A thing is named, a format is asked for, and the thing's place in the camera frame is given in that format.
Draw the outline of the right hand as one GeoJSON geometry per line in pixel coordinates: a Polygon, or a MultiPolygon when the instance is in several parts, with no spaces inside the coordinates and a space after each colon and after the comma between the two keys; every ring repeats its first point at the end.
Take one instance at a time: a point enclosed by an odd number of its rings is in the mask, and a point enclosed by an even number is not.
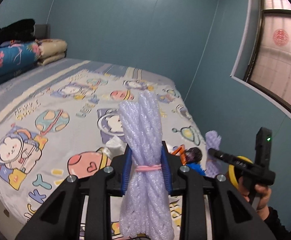
{"type": "MultiPolygon", "coordinates": [[[[238,185],[239,185],[238,191],[245,198],[245,200],[249,202],[250,199],[248,195],[250,194],[250,192],[243,185],[243,182],[244,182],[244,178],[240,177],[239,182],[238,182],[238,185]]],[[[262,220],[265,220],[270,214],[268,202],[269,202],[272,191],[268,186],[263,186],[259,184],[256,184],[254,189],[256,193],[260,194],[260,201],[259,201],[258,207],[256,208],[256,212],[262,220]]]]}

